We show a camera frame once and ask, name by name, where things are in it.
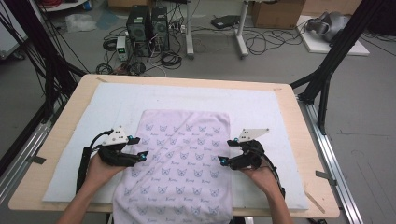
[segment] gray floor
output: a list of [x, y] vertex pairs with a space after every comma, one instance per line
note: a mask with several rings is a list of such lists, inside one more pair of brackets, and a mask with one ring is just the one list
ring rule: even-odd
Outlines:
[[[53, 14], [55, 21], [64, 15], [86, 13], [80, 8]], [[102, 63], [103, 37], [123, 26], [125, 19], [108, 10], [95, 8], [88, 12], [100, 24], [90, 32], [64, 34], [71, 48], [90, 71]], [[209, 18], [194, 20], [210, 27]], [[396, 53], [396, 43], [370, 39], [383, 49]], [[336, 70], [330, 89], [326, 128], [334, 153], [340, 162], [348, 186], [360, 210], [364, 223], [396, 223], [396, 58], [361, 39], [370, 51], [369, 57], [347, 56]], [[253, 82], [291, 83], [315, 71], [324, 54], [308, 53], [304, 44], [284, 45], [263, 55], [249, 55], [240, 60], [232, 33], [201, 32], [194, 36], [195, 59], [184, 57], [177, 70], [152, 69], [145, 75], [153, 77], [184, 77]], [[262, 48], [258, 43], [255, 48]], [[79, 66], [64, 47], [68, 61]], [[111, 65], [120, 64], [116, 60]], [[42, 91], [29, 61], [7, 60], [0, 63], [0, 156], [42, 105]], [[17, 212], [7, 208], [6, 198], [0, 205], [2, 223], [53, 223], [59, 213]], [[271, 223], [268, 218], [256, 218], [255, 223]], [[328, 223], [347, 223], [343, 215], [327, 219]], [[85, 223], [104, 223], [104, 216], [88, 214]], [[308, 223], [296, 218], [296, 223]]]

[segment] white plastic piece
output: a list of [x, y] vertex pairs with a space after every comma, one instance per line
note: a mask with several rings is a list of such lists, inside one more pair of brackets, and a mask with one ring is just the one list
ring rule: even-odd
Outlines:
[[122, 144], [128, 142], [128, 136], [125, 131], [120, 126], [118, 129], [114, 130], [108, 138], [102, 143], [103, 146], [112, 146], [116, 144]]
[[235, 37], [236, 37], [236, 42], [238, 43], [238, 46], [241, 49], [241, 58], [243, 59], [248, 56], [248, 49], [245, 44], [244, 37], [242, 37], [242, 32], [245, 26], [245, 18], [248, 13], [248, 1], [245, 0], [242, 4], [243, 5], [241, 11], [241, 19], [239, 21], [239, 28], [235, 30]]
[[246, 224], [254, 224], [253, 217], [244, 217]]
[[269, 129], [243, 129], [239, 135], [238, 142], [251, 141], [269, 132]]

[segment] printed pattern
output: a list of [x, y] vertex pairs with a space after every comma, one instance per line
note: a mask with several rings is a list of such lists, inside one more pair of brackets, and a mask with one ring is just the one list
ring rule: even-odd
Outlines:
[[148, 159], [123, 173], [114, 195], [116, 223], [228, 223], [232, 218], [229, 118], [212, 112], [147, 110], [131, 153]]

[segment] white foam board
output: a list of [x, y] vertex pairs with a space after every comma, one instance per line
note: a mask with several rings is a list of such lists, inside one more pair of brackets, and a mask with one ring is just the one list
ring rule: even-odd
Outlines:
[[[313, 19], [310, 16], [300, 16], [297, 21], [297, 25], [302, 24], [305, 21]], [[297, 27], [297, 31], [302, 33], [304, 44], [310, 53], [328, 53], [330, 51], [329, 43], [326, 42], [320, 35], [317, 35], [315, 31], [305, 31], [305, 28]], [[361, 42], [356, 41], [355, 46], [349, 51], [347, 55], [356, 56], [369, 56], [370, 52], [365, 48]]]
[[[102, 83], [98, 86], [75, 132], [64, 150], [44, 196], [46, 202], [70, 202], [76, 189], [81, 150], [99, 133], [122, 125], [134, 136], [143, 111], [147, 109], [187, 109], [228, 113], [231, 137], [242, 129], [268, 128], [257, 138], [267, 156], [277, 166], [286, 203], [290, 210], [308, 208], [285, 125], [271, 91], [244, 91], [154, 85]], [[234, 155], [240, 150], [232, 151]], [[233, 207], [269, 208], [265, 195], [239, 171], [232, 171]], [[96, 203], [112, 203], [120, 174], [95, 195]]]

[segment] hand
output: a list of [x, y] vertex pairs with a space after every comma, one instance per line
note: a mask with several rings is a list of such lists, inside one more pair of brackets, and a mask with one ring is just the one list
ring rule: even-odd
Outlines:
[[274, 190], [279, 191], [279, 186], [276, 183], [276, 179], [271, 169], [265, 161], [262, 161], [262, 163], [264, 163], [262, 167], [258, 168], [257, 170], [241, 169], [241, 171], [250, 177], [257, 187], [264, 191], [265, 194], [274, 192]]
[[293, 223], [289, 209], [279, 190], [276, 179], [268, 164], [263, 161], [262, 167], [257, 170], [242, 169], [241, 171], [250, 177], [253, 182], [264, 191], [271, 210], [271, 217], [274, 224], [291, 224]]
[[96, 154], [91, 158], [90, 166], [88, 167], [86, 184], [92, 185], [99, 189], [107, 183], [114, 175], [124, 170], [124, 166], [110, 166], [103, 162], [99, 155]]

